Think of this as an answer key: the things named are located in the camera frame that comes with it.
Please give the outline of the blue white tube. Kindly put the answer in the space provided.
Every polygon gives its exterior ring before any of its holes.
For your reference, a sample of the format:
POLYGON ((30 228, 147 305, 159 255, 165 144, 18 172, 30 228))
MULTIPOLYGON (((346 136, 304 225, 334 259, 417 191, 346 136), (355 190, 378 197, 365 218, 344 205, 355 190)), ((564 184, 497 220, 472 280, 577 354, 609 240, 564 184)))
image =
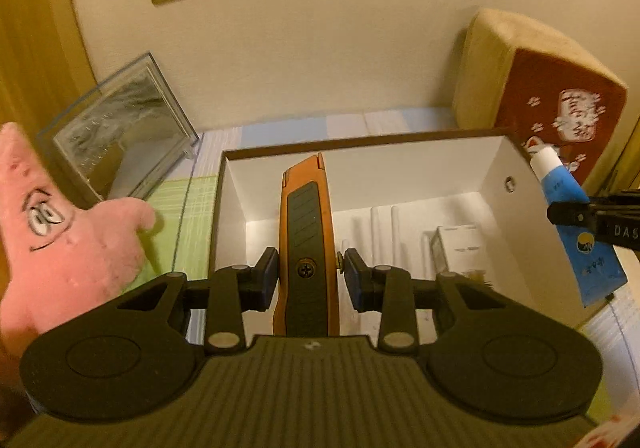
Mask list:
POLYGON ((551 145, 535 152, 530 167, 548 203, 547 218, 555 226, 570 261, 582 306, 588 307, 627 282, 614 247, 589 228, 590 198, 551 145))

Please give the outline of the orange utility knife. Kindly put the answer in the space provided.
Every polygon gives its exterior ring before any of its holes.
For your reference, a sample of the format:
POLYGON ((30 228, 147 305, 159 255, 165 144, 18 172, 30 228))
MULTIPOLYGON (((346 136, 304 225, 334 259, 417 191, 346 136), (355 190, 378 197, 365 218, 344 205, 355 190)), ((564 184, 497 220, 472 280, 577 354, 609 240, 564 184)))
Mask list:
POLYGON ((279 293, 273 333, 340 334, 340 303, 326 165, 320 153, 284 172, 279 223, 279 293))

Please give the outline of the white wifi router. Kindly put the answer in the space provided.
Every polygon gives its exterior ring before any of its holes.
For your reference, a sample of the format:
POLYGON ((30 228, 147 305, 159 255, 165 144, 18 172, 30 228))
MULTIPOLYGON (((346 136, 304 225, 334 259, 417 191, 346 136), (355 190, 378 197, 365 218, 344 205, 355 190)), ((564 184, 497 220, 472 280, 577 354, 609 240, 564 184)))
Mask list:
POLYGON ((338 250, 356 249, 369 266, 402 268, 414 278, 464 275, 488 286, 494 266, 476 223, 449 221, 431 205, 393 204, 333 214, 338 250))

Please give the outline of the checkered tablecloth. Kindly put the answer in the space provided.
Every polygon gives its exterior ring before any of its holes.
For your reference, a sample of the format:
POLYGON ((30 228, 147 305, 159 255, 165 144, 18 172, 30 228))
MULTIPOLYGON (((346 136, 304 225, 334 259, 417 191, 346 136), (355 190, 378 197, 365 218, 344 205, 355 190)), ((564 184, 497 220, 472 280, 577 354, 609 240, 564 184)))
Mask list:
MULTIPOLYGON (((331 128, 328 141, 352 139, 349 129, 362 129, 362 119, 343 117, 331 128)), ((369 135, 356 138, 397 136, 369 135)), ((150 201, 163 217, 164 229, 154 238, 154 255, 145 275, 178 270, 192 279, 211 270, 214 209, 221 159, 224 153, 271 145, 295 145, 282 136, 255 142, 246 140, 238 128, 204 134, 193 154, 182 160, 151 195, 150 201)), ((599 301, 596 313, 576 327, 600 350, 604 376, 590 414, 605 421, 614 414, 634 416, 639 411, 639 263, 633 252, 618 252, 628 281, 611 299, 599 301)))

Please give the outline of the brown storage box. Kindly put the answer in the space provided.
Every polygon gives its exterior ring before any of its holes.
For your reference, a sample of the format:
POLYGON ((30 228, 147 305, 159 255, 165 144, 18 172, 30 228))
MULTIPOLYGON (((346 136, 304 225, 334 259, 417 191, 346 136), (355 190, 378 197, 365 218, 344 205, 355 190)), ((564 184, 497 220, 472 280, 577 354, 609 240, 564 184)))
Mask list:
POLYGON ((321 154, 337 249, 432 278, 440 227, 480 229, 487 283, 569 327, 584 305, 527 154, 498 130, 376 136, 234 150, 221 159, 209 266, 254 264, 279 242, 282 177, 321 154))

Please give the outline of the red lucky cat cushion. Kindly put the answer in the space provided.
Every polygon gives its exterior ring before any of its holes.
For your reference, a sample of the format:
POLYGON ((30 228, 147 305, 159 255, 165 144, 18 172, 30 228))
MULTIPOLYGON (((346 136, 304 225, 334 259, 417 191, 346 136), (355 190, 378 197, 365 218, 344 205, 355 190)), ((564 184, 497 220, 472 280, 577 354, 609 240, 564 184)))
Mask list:
POLYGON ((550 145, 590 194, 627 102, 623 79, 574 39, 526 15, 483 8, 466 31, 452 111, 461 129, 506 128, 550 145))

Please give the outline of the pink starfish plush toy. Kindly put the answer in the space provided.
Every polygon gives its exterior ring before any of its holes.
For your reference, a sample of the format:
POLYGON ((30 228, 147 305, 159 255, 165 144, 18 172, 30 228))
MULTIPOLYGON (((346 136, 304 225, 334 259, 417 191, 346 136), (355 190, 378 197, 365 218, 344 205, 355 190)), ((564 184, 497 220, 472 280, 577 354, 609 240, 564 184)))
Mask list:
POLYGON ((145 262, 139 234, 156 222, 135 197, 81 209, 58 189, 23 129, 1 127, 1 238, 10 281, 1 342, 22 356, 40 334, 117 297, 145 262))

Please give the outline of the framed landscape picture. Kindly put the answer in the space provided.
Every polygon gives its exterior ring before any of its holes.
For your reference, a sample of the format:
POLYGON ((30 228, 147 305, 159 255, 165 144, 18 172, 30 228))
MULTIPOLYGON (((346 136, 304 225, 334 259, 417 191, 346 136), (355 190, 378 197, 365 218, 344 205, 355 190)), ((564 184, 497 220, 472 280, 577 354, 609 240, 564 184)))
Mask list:
POLYGON ((198 140, 150 52, 99 82, 37 137, 91 205, 148 197, 198 140))

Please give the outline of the wooden door frame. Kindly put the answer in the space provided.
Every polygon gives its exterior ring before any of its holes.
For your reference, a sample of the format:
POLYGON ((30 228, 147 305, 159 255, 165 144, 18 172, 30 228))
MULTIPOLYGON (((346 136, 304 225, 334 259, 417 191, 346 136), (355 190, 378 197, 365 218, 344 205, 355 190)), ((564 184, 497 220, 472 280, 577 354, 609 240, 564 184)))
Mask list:
POLYGON ((96 85, 72 0, 1 0, 1 120, 32 137, 96 85))

